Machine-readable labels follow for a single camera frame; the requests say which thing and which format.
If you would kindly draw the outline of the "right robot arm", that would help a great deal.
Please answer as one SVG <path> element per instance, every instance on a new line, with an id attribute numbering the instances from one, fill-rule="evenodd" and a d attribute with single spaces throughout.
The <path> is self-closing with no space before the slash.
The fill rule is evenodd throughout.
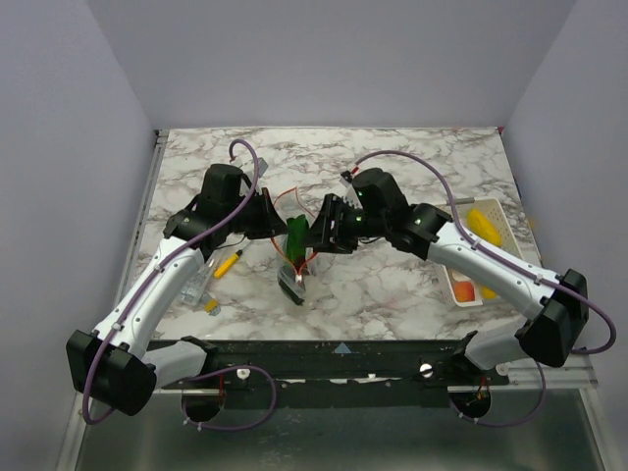
<path id="1" fill-rule="evenodd" d="M 459 229 L 450 214 L 428 203 L 410 204 L 393 176 L 379 168 L 351 182 L 359 204 L 325 196 L 303 243 L 315 252 L 351 253 L 363 237 L 382 237 L 401 252 L 459 272 L 510 303 L 521 320 L 472 332 L 451 360 L 451 372 L 471 385 L 500 363 L 532 358 L 562 366 L 586 325 L 580 273 L 542 269 Z"/>

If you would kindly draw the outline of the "toy peach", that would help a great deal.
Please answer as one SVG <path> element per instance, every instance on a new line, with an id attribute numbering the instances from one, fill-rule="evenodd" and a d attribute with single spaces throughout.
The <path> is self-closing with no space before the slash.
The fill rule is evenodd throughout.
<path id="1" fill-rule="evenodd" d="M 452 288 L 457 302 L 468 303 L 475 300 L 475 289 L 471 282 L 458 282 Z"/>

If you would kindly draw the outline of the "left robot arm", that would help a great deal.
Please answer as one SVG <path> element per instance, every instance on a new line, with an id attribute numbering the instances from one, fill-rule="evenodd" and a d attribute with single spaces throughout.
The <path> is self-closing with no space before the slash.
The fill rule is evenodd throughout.
<path id="1" fill-rule="evenodd" d="M 167 222 L 156 253 L 114 310 L 91 332 L 76 330 L 66 351 L 74 388 L 133 416 L 154 390 L 188 379 L 210 386 L 218 373 L 213 344 L 184 337 L 163 350 L 148 348 L 153 333 L 184 285 L 232 234 L 250 240 L 284 235 L 260 162 L 245 171 L 214 164 L 199 194 Z"/>

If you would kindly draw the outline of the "toy lemon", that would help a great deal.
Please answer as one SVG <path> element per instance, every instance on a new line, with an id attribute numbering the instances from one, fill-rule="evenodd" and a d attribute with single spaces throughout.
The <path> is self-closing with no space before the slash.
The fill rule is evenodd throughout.
<path id="1" fill-rule="evenodd" d="M 495 299 L 497 294 L 489 288 L 481 287 L 481 294 L 485 299 Z"/>

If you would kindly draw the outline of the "clear zip top bag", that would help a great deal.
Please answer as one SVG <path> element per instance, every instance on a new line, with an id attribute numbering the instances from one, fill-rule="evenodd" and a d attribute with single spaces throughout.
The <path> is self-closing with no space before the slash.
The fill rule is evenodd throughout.
<path id="1" fill-rule="evenodd" d="M 315 300 L 322 280 L 322 258 L 304 245 L 316 216 L 301 200 L 297 186 L 279 194 L 274 206 L 288 226 L 286 235 L 271 239 L 278 253 L 277 283 L 288 300 L 305 306 Z"/>

